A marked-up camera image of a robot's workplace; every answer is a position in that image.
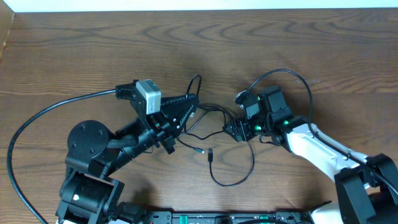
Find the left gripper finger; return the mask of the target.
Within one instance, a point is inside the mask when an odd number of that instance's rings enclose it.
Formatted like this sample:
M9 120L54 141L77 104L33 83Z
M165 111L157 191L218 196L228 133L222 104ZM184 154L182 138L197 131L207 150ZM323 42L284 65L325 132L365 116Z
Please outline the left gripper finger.
M185 95L181 96L170 96L161 99L160 108L172 108L172 107L188 107L198 102L198 97L194 94L189 94L188 97Z
M183 126L192 111L195 109L194 104L178 104L169 108L170 125L172 129L180 129Z

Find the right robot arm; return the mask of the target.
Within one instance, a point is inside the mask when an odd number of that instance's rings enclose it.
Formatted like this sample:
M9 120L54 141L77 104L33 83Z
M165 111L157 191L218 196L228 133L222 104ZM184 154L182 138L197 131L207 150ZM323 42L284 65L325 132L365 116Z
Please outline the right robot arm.
M313 209L312 223L397 223L397 167L390 157L354 151L294 116L278 86L257 95L245 90L234 100L244 116L224 129L235 141L270 137L270 144L306 159L335 183L337 203Z

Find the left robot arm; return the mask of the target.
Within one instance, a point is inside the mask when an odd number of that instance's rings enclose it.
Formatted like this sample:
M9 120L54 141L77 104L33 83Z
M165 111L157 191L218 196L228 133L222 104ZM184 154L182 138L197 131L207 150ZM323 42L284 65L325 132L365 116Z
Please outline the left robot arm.
M127 96L137 118L112 133L104 124L87 120L77 124L68 136L65 163L68 177L61 189L56 215L59 222L107 223L116 219L124 184L110 175L150 147L174 152L175 140L199 99L194 94L165 97L160 110L146 114L145 99L137 93Z

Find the cardboard panel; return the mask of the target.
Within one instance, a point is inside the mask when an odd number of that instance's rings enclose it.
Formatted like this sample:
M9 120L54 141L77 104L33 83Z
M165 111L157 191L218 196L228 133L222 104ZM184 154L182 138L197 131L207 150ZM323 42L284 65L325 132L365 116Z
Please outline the cardboard panel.
M2 58L14 20L14 11L3 1L0 3L0 57Z

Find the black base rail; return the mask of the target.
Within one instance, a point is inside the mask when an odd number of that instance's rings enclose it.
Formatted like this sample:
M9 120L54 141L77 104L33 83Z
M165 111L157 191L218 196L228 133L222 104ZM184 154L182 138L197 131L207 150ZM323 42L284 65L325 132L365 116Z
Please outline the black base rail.
M181 212L171 208L144 208L139 205L127 205L113 223L141 224L219 224L241 223L250 220L260 220L261 223L313 223L305 212L278 210L265 212Z

